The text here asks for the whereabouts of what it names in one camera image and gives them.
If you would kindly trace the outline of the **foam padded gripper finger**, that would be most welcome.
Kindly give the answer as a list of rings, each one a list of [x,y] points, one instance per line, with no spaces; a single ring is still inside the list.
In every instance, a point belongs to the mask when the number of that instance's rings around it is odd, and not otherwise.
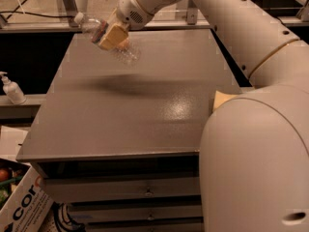
[[[102,23],[99,27],[98,46],[104,50],[111,50],[128,37],[128,31],[122,25]]]

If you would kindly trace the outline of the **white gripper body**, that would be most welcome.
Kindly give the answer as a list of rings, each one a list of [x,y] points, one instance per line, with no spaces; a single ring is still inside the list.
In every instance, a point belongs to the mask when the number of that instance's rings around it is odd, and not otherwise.
[[[116,18],[130,30],[140,30],[152,19],[138,0],[119,0],[116,7]]]

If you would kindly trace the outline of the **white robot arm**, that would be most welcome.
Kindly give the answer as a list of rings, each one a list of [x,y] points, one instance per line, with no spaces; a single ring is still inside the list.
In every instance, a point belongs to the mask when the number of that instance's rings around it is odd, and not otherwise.
[[[180,0],[119,0],[112,49]],[[308,45],[250,0],[193,0],[251,91],[208,119],[199,154],[206,232],[309,232]]]

